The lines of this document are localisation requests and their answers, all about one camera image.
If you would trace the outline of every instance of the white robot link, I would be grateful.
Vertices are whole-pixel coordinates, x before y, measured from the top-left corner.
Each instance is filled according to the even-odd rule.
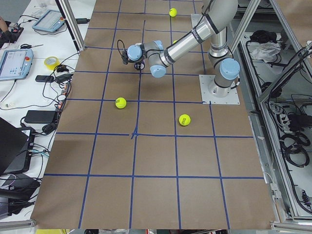
[[[144,44],[131,45],[125,49],[123,44],[121,54],[124,64],[134,63],[137,70],[144,68],[144,59],[148,59],[150,71],[155,78],[166,74],[166,68],[187,54],[194,47],[211,38],[208,57],[215,69],[216,76],[209,84],[209,91],[216,97],[225,97],[233,81],[237,78],[240,66],[230,53],[227,43],[227,25],[236,12],[237,0],[203,0],[202,17],[198,24],[176,43],[166,49],[162,42],[155,40]]]

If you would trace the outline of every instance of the yellow object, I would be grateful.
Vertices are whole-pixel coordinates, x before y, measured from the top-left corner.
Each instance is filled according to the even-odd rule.
[[[191,117],[187,114],[182,114],[180,115],[179,117],[179,123],[182,125],[182,126],[187,126],[191,123]]]
[[[44,60],[44,65],[46,65],[49,70],[53,71],[56,66],[60,65],[60,62],[57,57],[47,57]]]
[[[66,234],[69,229],[38,229],[36,234]]]
[[[169,11],[169,15],[171,17],[175,17],[177,15],[177,11],[175,8],[171,8],[170,11]]]
[[[123,109],[123,108],[126,107],[127,101],[126,101],[126,99],[124,99],[123,97],[119,97],[119,98],[116,99],[115,105],[116,105],[116,107],[117,107],[118,109]]]

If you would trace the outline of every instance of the yellow tape roll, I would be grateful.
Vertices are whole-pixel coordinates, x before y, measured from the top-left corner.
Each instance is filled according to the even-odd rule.
[[[60,65],[60,62],[57,57],[52,56],[52,57],[47,57],[44,60],[44,65],[46,65],[49,70],[53,71],[56,66]]]

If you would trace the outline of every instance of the tennis ball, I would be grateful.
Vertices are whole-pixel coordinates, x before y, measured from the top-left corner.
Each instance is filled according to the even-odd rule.
[[[170,15],[171,17],[175,17],[176,14],[177,14],[176,9],[175,9],[175,8],[171,8],[170,11],[169,11],[169,15]]]
[[[117,107],[118,109],[123,109],[123,108],[126,107],[127,101],[126,101],[126,99],[124,99],[123,97],[119,97],[119,98],[116,99],[115,105],[116,105],[116,107]]]
[[[182,125],[182,126],[187,126],[191,123],[191,117],[187,114],[182,114],[180,115],[179,117],[179,123]]]

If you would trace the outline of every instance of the white table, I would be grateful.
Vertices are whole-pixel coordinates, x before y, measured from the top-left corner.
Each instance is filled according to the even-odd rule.
[[[74,12],[76,18],[90,18],[96,0],[71,0],[70,5]],[[24,11],[24,15],[32,15],[34,12],[38,11],[36,6],[38,2],[36,0],[32,0],[26,10]],[[54,9],[57,10],[57,6],[55,5],[48,5],[47,9]],[[29,20],[29,17],[21,17],[19,22],[23,22],[24,20]],[[44,65],[44,60],[49,56],[55,56],[59,58],[62,62],[65,58],[71,56],[72,54],[77,53],[74,43],[70,37],[70,33],[66,30],[63,33],[57,35],[40,35],[36,33],[32,29],[32,25],[34,21],[23,23],[22,27],[24,27],[24,31],[21,34],[20,38],[15,44],[10,44],[7,48],[7,44],[3,46],[4,49],[0,50],[0,58],[3,55],[4,50],[8,49],[19,49],[21,44],[27,43],[31,45],[39,45],[44,44],[40,47],[33,48],[34,52],[34,59],[32,63],[32,67],[30,69],[29,75],[24,80],[18,80],[9,94],[9,96],[0,103],[0,107],[3,109],[11,109],[16,107],[24,107],[28,105],[38,105],[38,106],[45,106],[51,103],[51,100],[44,98],[42,96],[42,90],[44,83],[39,83],[35,81],[37,75],[49,75],[51,71],[47,69]],[[79,26],[80,32],[82,37],[84,38],[87,32],[88,25],[87,24],[80,24]],[[78,61],[78,55],[71,57],[69,60],[65,62],[66,65],[69,65],[73,68],[76,67]],[[12,87],[14,81],[1,81],[0,82],[0,99],[2,99]],[[52,83],[52,87],[54,87],[58,93],[60,94],[61,89],[59,88],[58,84]],[[55,98],[56,93],[50,88],[49,84],[46,85],[45,88],[45,95],[50,98]],[[24,117],[28,110],[55,110],[54,104],[52,103],[46,107],[37,107],[32,106],[29,108],[23,109],[13,109],[13,110],[0,110],[1,118],[5,119],[15,127],[20,127],[20,119]],[[33,127],[38,132],[41,131],[42,124],[32,124]],[[48,136],[37,136],[35,138],[35,143],[43,145],[45,147],[48,146],[49,141],[51,138],[54,138],[53,134]],[[30,169],[25,174],[29,177],[43,177],[44,170],[47,164],[48,158],[43,157],[43,168],[39,175],[42,158],[41,156],[34,156],[31,159]],[[0,222],[11,222],[11,221],[25,221],[30,219],[30,215],[32,213],[34,206],[30,206],[24,208],[19,214],[14,214],[9,216],[5,219],[0,220]]]

